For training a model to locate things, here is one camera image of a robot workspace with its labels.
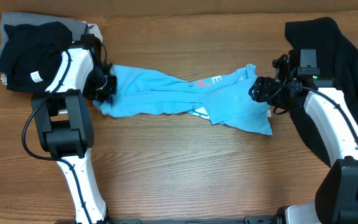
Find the light blue t-shirt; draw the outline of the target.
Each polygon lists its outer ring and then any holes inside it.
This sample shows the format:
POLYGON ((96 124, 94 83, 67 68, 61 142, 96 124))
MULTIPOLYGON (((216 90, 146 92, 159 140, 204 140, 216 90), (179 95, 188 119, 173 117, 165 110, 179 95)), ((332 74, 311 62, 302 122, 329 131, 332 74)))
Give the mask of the light blue t-shirt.
POLYGON ((269 105, 252 100, 248 94, 257 78, 255 71, 256 66, 248 64, 229 75, 188 82, 156 70, 116 65, 116 94, 93 104, 114 118, 189 113, 211 124, 271 135, 269 105))

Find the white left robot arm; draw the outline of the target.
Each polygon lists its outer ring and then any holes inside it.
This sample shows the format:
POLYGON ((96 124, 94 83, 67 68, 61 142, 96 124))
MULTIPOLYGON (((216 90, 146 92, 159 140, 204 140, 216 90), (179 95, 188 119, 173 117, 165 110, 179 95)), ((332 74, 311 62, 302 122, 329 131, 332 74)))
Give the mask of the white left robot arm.
POLYGON ((109 212, 94 175, 94 129, 86 100, 110 101, 117 78, 103 43, 83 34, 62 53, 58 72, 45 92, 32 97, 32 113, 44 160, 63 172, 75 206, 74 223, 109 223, 109 212))

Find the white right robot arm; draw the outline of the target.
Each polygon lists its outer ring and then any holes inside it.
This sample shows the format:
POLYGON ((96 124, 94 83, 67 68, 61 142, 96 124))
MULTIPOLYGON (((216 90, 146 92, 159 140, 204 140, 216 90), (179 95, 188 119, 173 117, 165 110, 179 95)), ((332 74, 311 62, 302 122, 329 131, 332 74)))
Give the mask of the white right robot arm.
POLYGON ((322 75, 314 49, 291 50, 273 60, 274 78, 259 77, 249 90, 256 102, 284 113, 302 107, 327 150, 330 170, 312 202, 284 207, 274 223, 358 223, 358 125, 334 78, 322 75))

